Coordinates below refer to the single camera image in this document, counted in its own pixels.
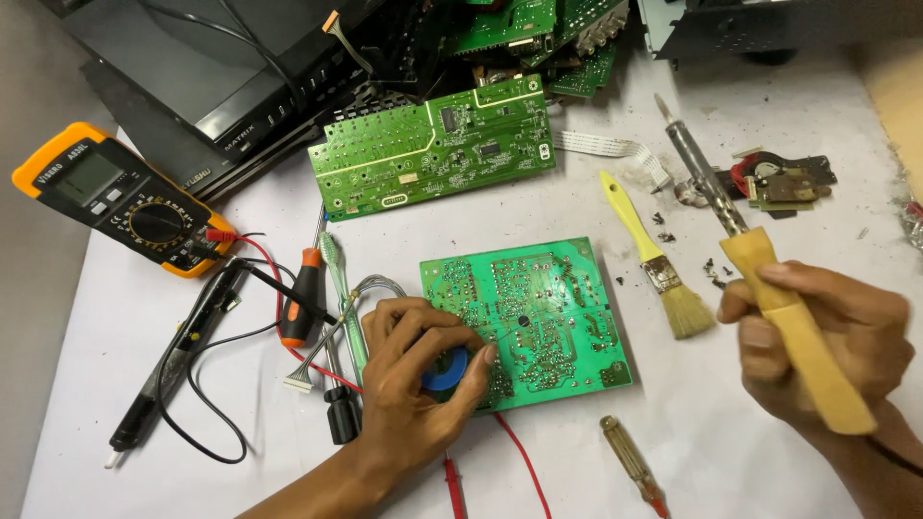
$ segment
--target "wire connector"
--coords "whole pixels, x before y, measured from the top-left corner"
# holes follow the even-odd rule
[[[205,239],[217,242],[235,241],[237,239],[237,233],[234,231],[223,231],[221,229],[206,229]]]
[[[285,380],[282,381],[282,385],[305,394],[311,393],[311,390],[314,389],[314,384],[312,384],[310,380],[304,381],[291,377],[285,377]]]

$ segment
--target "black screwdriver handle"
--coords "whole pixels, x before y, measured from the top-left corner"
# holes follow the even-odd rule
[[[327,420],[334,445],[345,445],[355,440],[362,430],[359,409],[353,399],[353,390],[338,386],[324,393],[324,402],[330,404]]]
[[[292,286],[295,292],[304,296],[312,304],[318,302],[322,262],[320,250],[310,247],[302,251],[301,271],[298,272],[298,277],[295,278]],[[304,347],[307,335],[311,333],[311,327],[314,326],[316,318],[292,299],[286,299],[280,324],[282,345],[292,349]]]

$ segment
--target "green circuit board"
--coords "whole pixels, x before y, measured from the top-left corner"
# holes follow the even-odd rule
[[[476,414],[631,384],[589,238],[424,261],[420,276],[434,307],[497,343]]]
[[[445,55],[466,54],[507,45],[514,54],[542,48],[555,29],[557,0],[509,0],[496,12],[456,13],[442,44]]]
[[[308,149],[332,222],[556,167],[542,80],[516,78],[324,128]]]
[[[559,68],[557,76],[548,82],[548,91],[581,97],[593,97],[596,89],[609,83],[616,61],[616,43],[609,42],[584,56],[580,66]]]
[[[573,40],[582,30],[629,0],[560,0],[552,42],[543,51],[522,57],[526,66],[537,66]]]

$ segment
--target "white table surface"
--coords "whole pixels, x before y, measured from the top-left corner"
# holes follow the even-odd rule
[[[553,127],[641,141],[669,172],[687,177],[652,99],[660,91],[671,102],[667,64],[648,62],[642,54],[619,61],[610,86],[591,101],[553,111]],[[682,115],[713,163],[727,167],[731,153],[760,144],[786,158],[830,158],[840,184],[816,211],[776,222],[743,209],[751,225],[767,227],[780,259],[827,266],[901,292],[915,306],[923,303],[919,252],[905,244],[894,216],[892,198],[903,189],[899,168],[843,57],[803,54],[778,68],[732,58],[687,65],[676,78]],[[636,249],[600,193],[597,172],[605,168],[621,180],[649,230],[656,229],[650,216],[661,212],[665,229],[677,237],[665,246],[667,255],[685,283],[714,308],[721,292],[701,266],[710,257],[718,266],[728,262],[718,247],[724,230],[713,214],[681,206],[669,192],[651,196],[649,177],[632,160],[560,152],[557,161],[556,170],[541,175],[329,225],[345,247],[351,283],[382,273],[419,295],[421,260],[587,235],[615,285],[610,284],[610,300],[623,323],[619,332],[636,383],[506,413],[553,515],[654,517],[600,434],[600,417],[612,414],[627,425],[676,518],[858,517],[822,458],[740,387],[734,327],[673,340]],[[266,232],[260,241],[274,257],[297,267],[300,250],[312,238],[318,204],[310,163],[301,153],[215,209],[239,232]],[[858,240],[865,227],[868,234]],[[625,278],[624,286],[612,282],[618,276]],[[103,470],[110,435],[200,284],[93,233],[22,517],[231,517],[334,452],[322,391],[305,395],[282,387],[297,363],[267,332],[216,348],[201,370],[204,390],[253,446],[243,463],[214,462],[161,423],[121,468]],[[333,290],[328,294],[333,308]],[[224,319],[215,338],[270,322],[274,294],[268,287],[248,280],[242,297],[244,303]],[[363,312],[373,302],[363,304]],[[910,339],[923,344],[918,323],[917,318],[911,325]],[[893,399],[919,432],[921,393],[918,360]],[[188,388],[170,410],[211,448],[236,455],[231,431]],[[451,453],[472,519],[542,515],[519,453],[493,418],[473,420]],[[443,479],[441,466],[429,467],[381,515],[450,518]]]

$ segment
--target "orange multimeter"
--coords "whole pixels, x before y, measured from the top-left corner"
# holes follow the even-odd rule
[[[13,172],[13,184],[185,278],[203,273],[231,246],[205,238],[210,228],[234,231],[224,218],[87,123],[42,146]]]

